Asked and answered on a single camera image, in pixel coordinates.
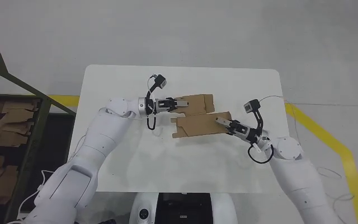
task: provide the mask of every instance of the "gray floor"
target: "gray floor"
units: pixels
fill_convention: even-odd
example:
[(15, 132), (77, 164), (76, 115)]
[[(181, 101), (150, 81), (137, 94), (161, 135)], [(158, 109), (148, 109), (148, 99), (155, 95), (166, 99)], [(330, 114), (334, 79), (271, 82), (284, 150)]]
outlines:
[[(357, 11), (354, 0), (5, 0), (0, 52), (12, 74), (53, 95), (79, 95), (90, 64), (276, 69), (284, 96), (357, 158)], [(23, 90), (1, 81), (0, 92)], [(326, 191), (347, 193), (337, 154), (304, 127), (298, 132), (315, 165), (343, 176), (323, 179)], [(133, 196), (96, 194), (81, 216), (123, 216)], [(233, 198), (242, 223), (302, 222), (284, 195)], [(351, 202), (337, 203), (337, 212), (356, 223)]]

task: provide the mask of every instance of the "cardboard piece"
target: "cardboard piece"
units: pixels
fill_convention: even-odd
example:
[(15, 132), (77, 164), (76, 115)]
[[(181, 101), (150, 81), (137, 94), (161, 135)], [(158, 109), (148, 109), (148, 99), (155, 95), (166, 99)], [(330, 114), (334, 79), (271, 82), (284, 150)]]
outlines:
[[(4, 157), (0, 156), (0, 167)], [(0, 204), (6, 204), (10, 199), (17, 181), (17, 166), (6, 166), (0, 170)]]
[(203, 136), (206, 134), (227, 133), (228, 131), (226, 128), (216, 122), (218, 116), (231, 120), (230, 112), (172, 118), (171, 122), (177, 124), (177, 133), (174, 133), (172, 137), (183, 138)]
[(0, 146), (19, 147), (21, 144), (26, 144), (26, 142), (27, 137), (16, 132), (0, 131)]
[(3, 123), (25, 122), (34, 116), (34, 112), (25, 109), (9, 109), (5, 116), (0, 120)]
[(2, 103), (1, 113), (7, 113), (11, 109), (26, 109), (31, 111), (37, 110), (39, 100), (31, 101), (5, 101)]
[(5, 123), (0, 128), (7, 132), (30, 135), (30, 129), (34, 122)]
[(191, 116), (196, 114), (207, 114), (215, 111), (213, 94), (199, 94), (177, 97), (176, 100), (186, 100), (187, 107), (177, 108), (171, 113), (185, 114)]

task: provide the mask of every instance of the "cardboard pile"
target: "cardboard pile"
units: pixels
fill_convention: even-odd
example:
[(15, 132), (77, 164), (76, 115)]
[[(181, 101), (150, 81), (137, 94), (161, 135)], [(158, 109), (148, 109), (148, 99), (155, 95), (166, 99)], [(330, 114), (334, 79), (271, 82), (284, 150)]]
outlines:
[(216, 122), (216, 118), (220, 116), (231, 120), (230, 112), (209, 114), (215, 111), (214, 97), (212, 94), (182, 96), (176, 99), (186, 100), (189, 105), (188, 107), (171, 111), (172, 113), (185, 114), (185, 117), (171, 119), (171, 122), (177, 125), (177, 133), (172, 135), (173, 138), (228, 132), (224, 126)]
[(12, 195), (17, 181), (17, 166), (2, 167), (4, 157), (0, 156), (0, 204), (6, 204)]
[(34, 116), (37, 103), (37, 100), (0, 101), (0, 146), (19, 147), (26, 144), (34, 124), (27, 120)]

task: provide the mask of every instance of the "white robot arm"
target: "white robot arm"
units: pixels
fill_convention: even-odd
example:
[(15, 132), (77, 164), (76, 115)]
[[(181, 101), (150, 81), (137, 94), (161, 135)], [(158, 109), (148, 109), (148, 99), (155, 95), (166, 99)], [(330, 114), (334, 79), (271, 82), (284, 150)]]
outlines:
[(155, 84), (146, 97), (133, 101), (122, 98), (111, 99), (101, 109), (91, 125), (77, 153), (59, 167), (44, 186), (39, 187), (35, 198), (35, 209), (24, 223), (73, 224), (77, 210), (83, 209), (91, 201), (97, 189), (98, 171), (106, 157), (122, 141), (133, 118), (147, 118), (151, 114), (171, 111), (178, 106), (188, 106), (187, 101), (173, 98), (150, 99), (156, 87), (163, 88), (166, 80), (154, 75)]
[[(270, 163), (279, 185), (294, 203), (306, 224), (337, 224), (338, 219), (328, 205), (325, 191), (316, 168), (305, 156), (301, 145), (291, 137), (270, 139), (263, 131), (263, 120), (258, 100), (244, 106), (247, 113), (253, 112), (258, 126), (251, 128), (237, 120), (217, 118), (216, 122), (226, 126), (228, 134), (251, 144), (248, 154), (259, 164)], [(267, 160), (256, 161), (250, 154), (251, 148), (264, 151)]]

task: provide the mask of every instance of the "yellow floor line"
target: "yellow floor line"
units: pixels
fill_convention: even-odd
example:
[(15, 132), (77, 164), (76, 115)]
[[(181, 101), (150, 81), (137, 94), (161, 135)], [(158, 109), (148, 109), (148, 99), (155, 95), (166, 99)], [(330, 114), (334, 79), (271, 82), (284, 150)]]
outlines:
[[(49, 95), (52, 99), (58, 101), (65, 106), (78, 106), (79, 96), (61, 96)], [(319, 124), (305, 115), (300, 109), (294, 105), (285, 104), (286, 113), (295, 117), (297, 122), (305, 126), (318, 139), (325, 143), (329, 148), (334, 150), (340, 157), (345, 171), (347, 183), (353, 199), (353, 207), (356, 218), (358, 218), (358, 172), (354, 162), (352, 152), (340, 141), (338, 141), (328, 131), (324, 130)]]
[(79, 96), (48, 95), (64, 106), (78, 106)]

